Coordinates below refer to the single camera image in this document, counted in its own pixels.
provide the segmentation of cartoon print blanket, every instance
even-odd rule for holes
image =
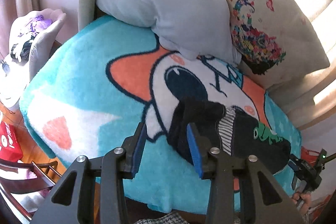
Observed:
[[[206,213],[210,181],[167,144],[179,99],[237,106],[291,143],[299,156],[300,133],[265,91],[217,59],[184,59],[161,48],[150,29],[110,16],[99,18],[67,41],[34,77],[20,100],[25,125],[49,157],[68,167],[78,155],[105,155],[147,125],[139,173],[125,180],[125,195],[169,212]],[[293,172],[277,180],[291,193]],[[239,209],[235,196],[235,209]]]

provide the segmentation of gray pillow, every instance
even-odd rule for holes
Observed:
[[[212,55],[239,64],[226,0],[96,0],[107,14],[131,25],[151,27],[168,50],[189,60]]]

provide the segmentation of white star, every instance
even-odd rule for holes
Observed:
[[[151,104],[146,113],[147,135],[153,139],[155,135],[162,131],[156,117],[154,106]]]
[[[284,125],[281,121],[279,122],[279,128],[282,132],[284,131]]]
[[[42,93],[35,93],[28,108],[28,118],[51,150],[68,162],[73,162],[79,155],[90,159],[98,157],[99,128],[120,119],[109,113],[79,109]]]

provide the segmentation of pink heart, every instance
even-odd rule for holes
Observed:
[[[43,127],[43,134],[48,140],[56,143],[62,149],[69,150],[72,146],[67,121],[64,116],[48,121]]]
[[[267,6],[272,12],[274,12],[273,1],[272,1],[272,0],[268,0],[268,1],[266,2],[266,6]]]

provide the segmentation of purple cloth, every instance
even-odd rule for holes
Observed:
[[[29,170],[27,169],[27,174],[26,174],[25,179],[36,179],[36,178],[37,178],[37,175],[36,175],[34,172],[29,171]],[[49,189],[49,188],[46,188],[46,189],[43,189],[43,190],[39,191],[40,195],[41,195],[42,197],[44,197],[44,198],[47,197],[47,195],[49,194],[49,192],[50,192],[50,189]]]
[[[21,29],[19,37],[29,32],[31,32],[32,37],[36,37],[38,33],[48,28],[52,23],[53,20],[44,19],[43,15],[31,18]]]

